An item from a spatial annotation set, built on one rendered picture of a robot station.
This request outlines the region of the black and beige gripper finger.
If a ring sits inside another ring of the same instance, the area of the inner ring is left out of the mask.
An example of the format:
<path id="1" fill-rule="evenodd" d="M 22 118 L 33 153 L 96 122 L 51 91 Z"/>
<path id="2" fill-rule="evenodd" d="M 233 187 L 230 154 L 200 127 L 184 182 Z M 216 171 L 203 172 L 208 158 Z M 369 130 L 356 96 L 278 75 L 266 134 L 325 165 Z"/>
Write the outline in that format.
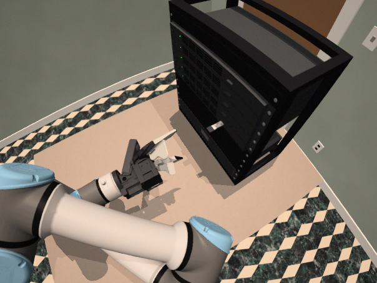
<path id="1" fill-rule="evenodd" d="M 175 174 L 174 163 L 182 159 L 183 157 L 173 156 L 171 158 L 167 158 L 166 160 L 157 159 L 155 160 L 154 164 L 159 171 L 166 171 L 168 174 L 174 175 Z"/>
<path id="2" fill-rule="evenodd" d="M 147 158 L 148 156 L 150 156 L 150 159 L 153 161 L 158 157 L 166 160 L 169 156 L 166 140 L 169 139 L 176 131 L 176 129 L 169 131 L 143 146 L 134 156 L 135 160 L 141 160 L 143 158 Z"/>

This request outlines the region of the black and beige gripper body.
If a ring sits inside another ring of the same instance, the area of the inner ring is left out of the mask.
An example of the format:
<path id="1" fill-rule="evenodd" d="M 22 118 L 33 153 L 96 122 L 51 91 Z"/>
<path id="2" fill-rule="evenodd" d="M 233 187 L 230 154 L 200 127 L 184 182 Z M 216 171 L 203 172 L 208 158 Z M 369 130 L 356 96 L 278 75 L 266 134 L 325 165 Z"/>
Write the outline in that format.
<path id="1" fill-rule="evenodd" d="M 130 161 L 130 166 L 129 173 L 120 174 L 118 170 L 112 172 L 115 184 L 120 192 L 122 192 L 122 195 L 127 199 L 145 190 L 150 191 L 163 184 L 161 175 L 154 161 L 150 159 L 150 156 L 141 160 L 135 160 L 133 157 Z"/>

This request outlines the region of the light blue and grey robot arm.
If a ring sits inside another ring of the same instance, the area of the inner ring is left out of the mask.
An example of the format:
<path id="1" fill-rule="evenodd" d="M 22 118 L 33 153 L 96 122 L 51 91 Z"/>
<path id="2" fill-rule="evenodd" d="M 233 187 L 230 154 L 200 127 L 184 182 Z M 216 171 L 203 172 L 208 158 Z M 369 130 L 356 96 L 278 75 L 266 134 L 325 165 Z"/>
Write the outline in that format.
<path id="1" fill-rule="evenodd" d="M 37 244 L 51 234 L 101 248 L 145 283 L 216 283 L 233 243 L 226 229 L 199 216 L 169 225 L 106 208 L 123 196 L 111 172 L 71 194 L 54 175 L 0 165 L 0 283 L 28 283 Z"/>

